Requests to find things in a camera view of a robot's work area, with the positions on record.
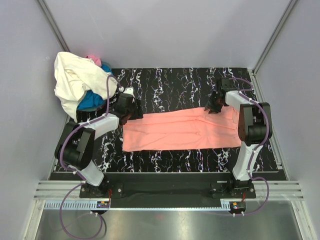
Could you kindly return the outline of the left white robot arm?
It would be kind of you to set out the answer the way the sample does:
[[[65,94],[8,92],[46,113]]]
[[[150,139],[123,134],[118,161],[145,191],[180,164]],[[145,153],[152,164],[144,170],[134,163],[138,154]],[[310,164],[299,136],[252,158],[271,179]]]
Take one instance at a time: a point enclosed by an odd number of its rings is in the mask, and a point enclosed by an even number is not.
[[[142,119],[141,101],[133,87],[117,96],[111,111],[87,122],[68,122],[63,129],[54,156],[60,165],[91,185],[90,192],[97,198],[108,193],[107,179],[93,162],[95,140],[123,127],[129,120]]]

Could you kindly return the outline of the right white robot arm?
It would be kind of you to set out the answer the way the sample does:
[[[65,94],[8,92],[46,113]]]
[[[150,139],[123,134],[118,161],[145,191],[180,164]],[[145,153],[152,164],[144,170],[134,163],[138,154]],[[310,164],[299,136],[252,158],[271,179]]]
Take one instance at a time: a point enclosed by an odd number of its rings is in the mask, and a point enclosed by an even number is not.
[[[273,134],[271,107],[267,102],[258,102],[246,96],[244,92],[253,90],[246,79],[223,77],[214,80],[212,91],[205,110],[210,114],[219,114],[223,107],[233,107],[239,112],[238,137],[240,150],[226,191],[232,198],[239,198],[245,192],[253,191],[253,169],[259,152]]]

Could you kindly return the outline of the salmon pink t shirt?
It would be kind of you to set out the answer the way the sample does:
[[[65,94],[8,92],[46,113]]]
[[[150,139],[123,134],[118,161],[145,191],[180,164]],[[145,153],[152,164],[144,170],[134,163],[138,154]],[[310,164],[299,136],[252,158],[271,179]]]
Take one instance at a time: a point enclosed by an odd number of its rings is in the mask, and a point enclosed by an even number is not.
[[[123,126],[125,152],[236,148],[239,112],[223,107],[218,114],[204,108],[148,113]]]

